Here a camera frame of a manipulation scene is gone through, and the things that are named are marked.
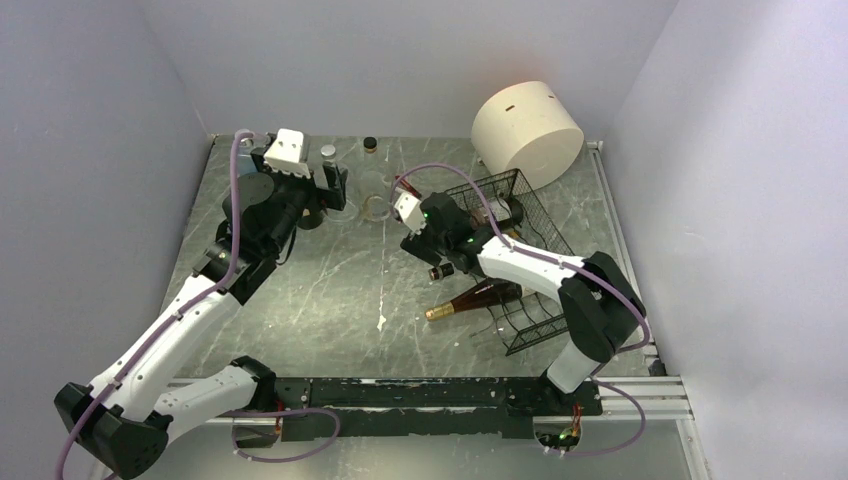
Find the silver capped clear bottle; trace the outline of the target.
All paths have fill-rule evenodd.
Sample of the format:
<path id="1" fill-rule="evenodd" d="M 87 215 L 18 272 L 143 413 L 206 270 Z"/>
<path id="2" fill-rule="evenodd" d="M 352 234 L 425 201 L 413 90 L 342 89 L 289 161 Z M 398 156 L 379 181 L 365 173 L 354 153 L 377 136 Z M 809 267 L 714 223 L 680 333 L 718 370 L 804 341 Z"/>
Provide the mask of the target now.
<path id="1" fill-rule="evenodd" d="M 322 171 L 326 186 L 322 189 L 322 202 L 328 219 L 335 223 L 352 222 L 359 214 L 352 188 L 348 185 L 350 171 L 347 165 L 337 159 L 337 149 L 333 144 L 320 147 Z"/>

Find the dark wine bottle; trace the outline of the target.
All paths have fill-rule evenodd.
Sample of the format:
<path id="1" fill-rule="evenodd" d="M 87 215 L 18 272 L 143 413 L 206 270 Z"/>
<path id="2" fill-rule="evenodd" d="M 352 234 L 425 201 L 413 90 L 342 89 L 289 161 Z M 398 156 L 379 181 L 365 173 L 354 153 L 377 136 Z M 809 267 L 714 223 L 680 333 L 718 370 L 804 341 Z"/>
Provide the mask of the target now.
<path id="1" fill-rule="evenodd" d="M 314 230 L 324 222 L 324 211 L 322 209 L 305 208 L 297 222 L 297 227 L 301 230 Z"/>

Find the blue labelled clear bottle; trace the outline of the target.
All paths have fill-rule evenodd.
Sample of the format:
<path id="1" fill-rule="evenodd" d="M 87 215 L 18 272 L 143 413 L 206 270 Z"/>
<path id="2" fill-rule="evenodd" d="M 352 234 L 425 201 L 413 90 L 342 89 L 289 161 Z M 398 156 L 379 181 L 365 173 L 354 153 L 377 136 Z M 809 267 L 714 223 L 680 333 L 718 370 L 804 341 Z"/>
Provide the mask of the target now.
<path id="1" fill-rule="evenodd" d="M 244 138 L 239 142 L 237 150 L 237 172 L 239 177 L 259 171 L 252 153 L 257 147 L 261 146 L 262 143 L 255 137 Z"/>

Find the silver necked green wine bottle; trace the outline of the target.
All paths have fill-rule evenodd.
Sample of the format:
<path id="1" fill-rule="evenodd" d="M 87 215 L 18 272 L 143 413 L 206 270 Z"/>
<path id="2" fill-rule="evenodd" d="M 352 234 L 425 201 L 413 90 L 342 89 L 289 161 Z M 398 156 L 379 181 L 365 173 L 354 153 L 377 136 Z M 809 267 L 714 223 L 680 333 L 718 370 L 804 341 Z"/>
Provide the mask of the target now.
<path id="1" fill-rule="evenodd" d="M 499 230 L 506 234 L 523 223 L 525 210 L 521 202 L 513 197 L 496 198 L 490 203 L 489 210 L 485 207 L 476 207 L 470 211 L 470 215 L 473 228 L 487 226 L 493 215 Z"/>

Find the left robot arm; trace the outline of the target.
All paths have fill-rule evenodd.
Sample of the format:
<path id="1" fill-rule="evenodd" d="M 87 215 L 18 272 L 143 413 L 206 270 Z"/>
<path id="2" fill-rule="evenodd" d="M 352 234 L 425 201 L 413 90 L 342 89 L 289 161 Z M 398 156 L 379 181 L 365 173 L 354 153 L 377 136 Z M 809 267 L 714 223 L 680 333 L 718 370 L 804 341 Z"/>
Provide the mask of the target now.
<path id="1" fill-rule="evenodd" d="M 171 441 L 221 414 L 279 409 L 274 372 L 248 356 L 185 388 L 168 385 L 201 338 L 232 318 L 287 260 L 302 218 L 346 206 L 347 172 L 331 162 L 322 169 L 324 185 L 270 167 L 235 178 L 215 241 L 172 303 L 103 373 L 57 393 L 71 441 L 115 477 L 138 477 Z"/>

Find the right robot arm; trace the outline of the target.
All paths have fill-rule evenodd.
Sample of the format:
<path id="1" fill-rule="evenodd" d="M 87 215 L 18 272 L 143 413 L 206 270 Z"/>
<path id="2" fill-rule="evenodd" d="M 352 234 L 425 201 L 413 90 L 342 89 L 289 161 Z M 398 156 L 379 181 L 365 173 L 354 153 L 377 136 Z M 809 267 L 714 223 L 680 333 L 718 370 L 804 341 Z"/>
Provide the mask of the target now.
<path id="1" fill-rule="evenodd" d="M 622 351 L 636 331 L 649 333 L 641 300 L 609 255 L 557 254 L 508 236 L 526 218 L 516 200 L 498 206 L 484 200 L 464 209 L 445 192 L 424 200 L 400 192 L 393 212 L 410 231 L 402 244 L 409 253 L 430 263 L 446 259 L 463 271 L 516 284 L 558 303 L 570 339 L 546 368 L 547 381 L 539 389 L 550 413 L 573 406 L 577 387 Z"/>

